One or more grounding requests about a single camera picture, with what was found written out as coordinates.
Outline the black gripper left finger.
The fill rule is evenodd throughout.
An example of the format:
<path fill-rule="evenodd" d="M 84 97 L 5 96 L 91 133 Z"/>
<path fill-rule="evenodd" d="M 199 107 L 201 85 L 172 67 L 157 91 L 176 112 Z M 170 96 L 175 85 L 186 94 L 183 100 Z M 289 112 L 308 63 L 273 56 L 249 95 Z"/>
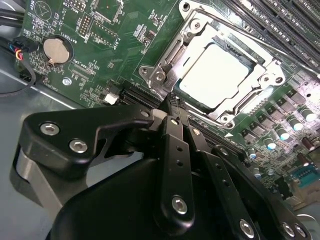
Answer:
<path fill-rule="evenodd" d="M 58 202 L 56 219 L 72 197 L 91 187 L 86 175 L 96 157 L 142 152 L 140 160 L 158 163 L 154 221 L 168 235 L 181 236 L 194 224 L 195 207 L 178 100 L 168 95 L 159 117 L 141 105 L 31 114 L 22 124 L 15 169 L 21 174 L 31 164 L 24 179 L 43 206 Z"/>

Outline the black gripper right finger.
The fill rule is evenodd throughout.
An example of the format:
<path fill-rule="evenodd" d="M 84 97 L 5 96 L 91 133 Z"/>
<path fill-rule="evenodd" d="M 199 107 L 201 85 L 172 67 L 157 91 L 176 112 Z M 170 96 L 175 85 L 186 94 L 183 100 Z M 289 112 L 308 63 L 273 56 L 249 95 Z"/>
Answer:
<path fill-rule="evenodd" d="M 246 168 L 228 146 L 208 145 L 189 124 L 189 109 L 178 99 L 179 117 L 193 155 L 203 164 L 226 218 L 227 233 L 235 240 L 310 240 L 298 218 Z"/>

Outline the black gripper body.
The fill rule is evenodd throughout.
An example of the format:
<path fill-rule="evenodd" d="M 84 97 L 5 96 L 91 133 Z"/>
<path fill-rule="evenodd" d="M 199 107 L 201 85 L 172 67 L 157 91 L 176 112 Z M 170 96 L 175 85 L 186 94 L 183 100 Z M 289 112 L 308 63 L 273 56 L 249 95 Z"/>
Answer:
<path fill-rule="evenodd" d="M 158 163 L 139 160 L 72 197 L 51 229 L 53 240 L 169 240 L 153 216 Z M 231 240 L 209 182 L 192 173 L 195 221 L 182 240 Z"/>

